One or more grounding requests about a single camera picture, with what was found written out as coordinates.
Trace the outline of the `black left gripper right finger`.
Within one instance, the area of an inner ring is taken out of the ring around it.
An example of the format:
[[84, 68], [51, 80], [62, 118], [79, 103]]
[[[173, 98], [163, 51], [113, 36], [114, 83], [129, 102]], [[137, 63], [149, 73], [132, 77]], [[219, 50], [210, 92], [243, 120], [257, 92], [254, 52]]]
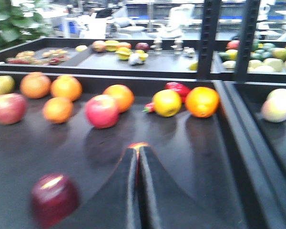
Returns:
[[142, 146], [141, 186], [152, 229], [246, 229], [224, 155], [191, 146]]

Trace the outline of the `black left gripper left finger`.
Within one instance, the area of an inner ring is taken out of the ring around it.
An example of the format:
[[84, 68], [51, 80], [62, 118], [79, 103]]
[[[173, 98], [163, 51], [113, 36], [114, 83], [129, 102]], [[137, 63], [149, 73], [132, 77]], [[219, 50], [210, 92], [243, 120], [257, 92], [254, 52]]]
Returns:
[[137, 152], [129, 146], [105, 184], [56, 229], [135, 228]]

